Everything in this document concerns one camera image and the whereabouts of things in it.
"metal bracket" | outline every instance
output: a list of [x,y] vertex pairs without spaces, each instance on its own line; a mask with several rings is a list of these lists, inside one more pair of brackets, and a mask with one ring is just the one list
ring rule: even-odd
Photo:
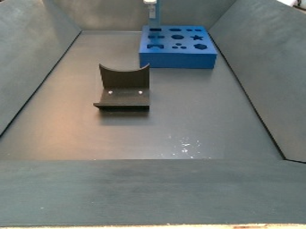
[[149,109],[149,65],[139,70],[117,71],[99,65],[103,81],[99,109]]

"star-shaped cutout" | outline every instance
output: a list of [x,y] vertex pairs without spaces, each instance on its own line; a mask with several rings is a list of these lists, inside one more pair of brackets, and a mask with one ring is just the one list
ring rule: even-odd
[[191,37],[193,40],[203,40],[203,37],[195,35],[193,37]]

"gray surface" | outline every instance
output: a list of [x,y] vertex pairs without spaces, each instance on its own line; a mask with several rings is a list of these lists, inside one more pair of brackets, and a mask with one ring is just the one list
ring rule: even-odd
[[279,2],[240,0],[209,34],[286,158],[306,162],[304,24]]
[[[141,30],[148,23],[143,0],[53,0],[82,30]],[[203,25],[220,18],[235,0],[163,0],[161,24]]]
[[80,35],[0,139],[0,158],[280,159],[220,55],[213,70],[151,69],[149,113],[99,112],[97,65],[137,69],[140,35]]
[[46,0],[9,0],[0,7],[0,134],[80,29]]
[[306,165],[0,162],[0,226],[306,223]]

